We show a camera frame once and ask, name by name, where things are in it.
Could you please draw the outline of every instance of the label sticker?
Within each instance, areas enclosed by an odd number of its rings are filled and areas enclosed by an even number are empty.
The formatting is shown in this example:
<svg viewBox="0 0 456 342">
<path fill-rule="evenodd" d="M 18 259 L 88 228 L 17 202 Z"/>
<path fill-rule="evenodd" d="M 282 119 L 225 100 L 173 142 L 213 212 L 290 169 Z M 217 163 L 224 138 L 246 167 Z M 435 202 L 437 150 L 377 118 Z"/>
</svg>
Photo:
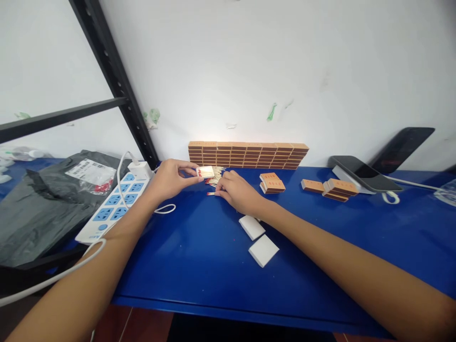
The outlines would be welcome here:
<svg viewBox="0 0 456 342">
<path fill-rule="evenodd" d="M 86 158 L 65 174 L 101 186 L 114 177 L 115 169 Z"/>
</svg>

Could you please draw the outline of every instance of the white power strip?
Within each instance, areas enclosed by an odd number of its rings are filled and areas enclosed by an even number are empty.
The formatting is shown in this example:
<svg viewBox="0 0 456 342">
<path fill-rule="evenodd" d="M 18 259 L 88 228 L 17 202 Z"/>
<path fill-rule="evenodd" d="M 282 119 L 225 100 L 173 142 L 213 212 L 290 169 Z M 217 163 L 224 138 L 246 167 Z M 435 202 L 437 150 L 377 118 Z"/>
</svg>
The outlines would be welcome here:
<svg viewBox="0 0 456 342">
<path fill-rule="evenodd" d="M 149 185 L 150 179 L 139 180 L 131 172 L 127 173 L 121 180 L 122 194 L 128 206 L 131 207 L 142 195 Z M 86 225 L 81 229 L 75 240 L 77 242 L 90 245 L 97 241 L 106 229 L 114 225 L 125 213 L 128 208 L 124 205 L 119 193 L 119 184 L 105 199 L 95 214 L 90 218 Z"/>
</svg>

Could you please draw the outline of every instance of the metal shelf frame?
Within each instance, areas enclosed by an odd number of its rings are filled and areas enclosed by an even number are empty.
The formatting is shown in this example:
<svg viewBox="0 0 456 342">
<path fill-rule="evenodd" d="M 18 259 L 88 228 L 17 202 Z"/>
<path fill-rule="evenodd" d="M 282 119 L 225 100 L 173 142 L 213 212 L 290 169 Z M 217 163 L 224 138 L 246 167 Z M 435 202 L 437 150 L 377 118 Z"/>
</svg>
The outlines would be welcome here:
<svg viewBox="0 0 456 342">
<path fill-rule="evenodd" d="M 160 161 L 99 1 L 69 0 L 69 3 L 114 98 L 2 124 L 0 143 L 118 107 L 144 160 L 154 170 Z M 47 271 L 53 267 L 58 267 L 56 273 L 70 268 L 86 248 L 78 246 L 71 251 L 46 256 L 18 267 L 0 266 L 0 278 L 8 280 L 0 282 L 0 296 L 16 293 L 50 278 L 52 275 Z"/>
</svg>

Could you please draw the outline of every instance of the plastic bottle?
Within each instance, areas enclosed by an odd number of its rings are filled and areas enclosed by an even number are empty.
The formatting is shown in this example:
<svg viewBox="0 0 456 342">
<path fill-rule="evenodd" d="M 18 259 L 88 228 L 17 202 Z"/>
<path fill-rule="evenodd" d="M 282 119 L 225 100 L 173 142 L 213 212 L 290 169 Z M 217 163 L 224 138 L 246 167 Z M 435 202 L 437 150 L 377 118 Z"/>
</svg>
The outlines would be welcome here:
<svg viewBox="0 0 456 342">
<path fill-rule="evenodd" d="M 29 162 L 43 158 L 44 152 L 25 146 L 0 146 L 0 158 Z"/>
</svg>

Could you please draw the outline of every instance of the right hand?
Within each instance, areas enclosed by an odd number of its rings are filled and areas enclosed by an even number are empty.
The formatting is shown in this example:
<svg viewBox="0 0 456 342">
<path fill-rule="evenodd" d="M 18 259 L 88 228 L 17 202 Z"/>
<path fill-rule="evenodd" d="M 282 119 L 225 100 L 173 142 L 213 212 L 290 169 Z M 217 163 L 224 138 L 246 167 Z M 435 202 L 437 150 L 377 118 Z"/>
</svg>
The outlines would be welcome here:
<svg viewBox="0 0 456 342">
<path fill-rule="evenodd" d="M 234 170 L 225 171 L 219 180 L 215 195 L 224 198 L 244 215 L 258 217 L 268 201 Z"/>
</svg>

